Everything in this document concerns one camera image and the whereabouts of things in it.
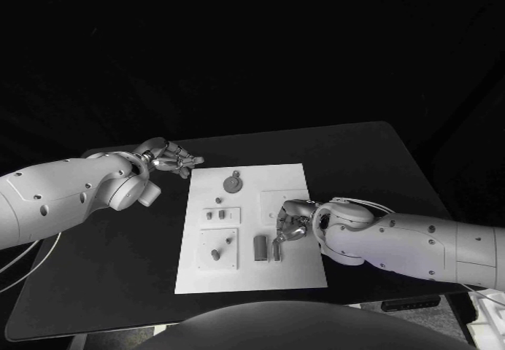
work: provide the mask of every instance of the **screw hole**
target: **screw hole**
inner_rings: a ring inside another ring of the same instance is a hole
[[[41,216],[44,217],[44,216],[47,215],[47,213],[49,213],[49,207],[47,207],[46,205],[43,205],[43,206],[40,207],[40,214],[41,214]]]

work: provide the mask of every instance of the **floor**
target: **floor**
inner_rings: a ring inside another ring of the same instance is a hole
[[[464,335],[444,296],[441,296],[440,305],[434,308],[386,313],[380,310],[380,303],[360,304],[360,308],[416,323],[465,343]],[[131,350],[151,336],[152,327],[89,334],[83,350]]]

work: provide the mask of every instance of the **tabletop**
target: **tabletop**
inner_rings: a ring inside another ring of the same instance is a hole
[[[199,168],[301,163],[310,198],[357,198],[395,212],[450,219],[390,125],[364,122],[174,141],[203,156]],[[135,145],[92,149],[132,151]],[[28,277],[5,327],[11,341],[181,322],[242,303],[305,300],[364,303],[464,292],[457,284],[346,266],[324,255],[327,288],[174,295],[188,179],[154,171],[151,207],[100,209],[60,241]],[[44,239],[34,264],[56,237]]]

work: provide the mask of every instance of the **white board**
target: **white board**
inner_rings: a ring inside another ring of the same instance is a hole
[[[239,171],[242,189],[230,194],[223,190],[223,180],[233,170]],[[263,216],[269,216],[274,211],[276,219],[281,203],[289,199],[308,200],[301,164],[191,170],[175,294],[327,287],[320,248],[311,231],[304,238],[281,244],[281,262],[274,262],[271,257],[271,241],[276,236],[275,220]],[[225,232],[219,233],[220,236],[213,236],[200,224],[201,211],[232,208],[239,208],[239,223],[233,227],[212,226],[213,233]],[[222,240],[232,229],[236,229],[235,239],[227,245]],[[252,239],[256,235],[268,238],[266,262],[253,261]],[[222,249],[216,261],[210,256],[214,248],[206,247],[207,239]],[[235,264],[227,260],[232,259],[233,249]]]

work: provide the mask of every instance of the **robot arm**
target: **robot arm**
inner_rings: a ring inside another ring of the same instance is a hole
[[[138,201],[150,206],[161,193],[150,182],[154,169],[187,178],[203,162],[162,138],[150,139],[134,152],[98,153],[30,166],[0,177],[0,249],[64,231],[89,214],[119,211]]]
[[[409,214],[375,218],[362,206],[340,199],[324,204],[285,201],[276,222],[274,258],[278,244],[311,230],[321,254],[344,265],[366,260],[376,268],[418,279],[505,290],[503,228]]]

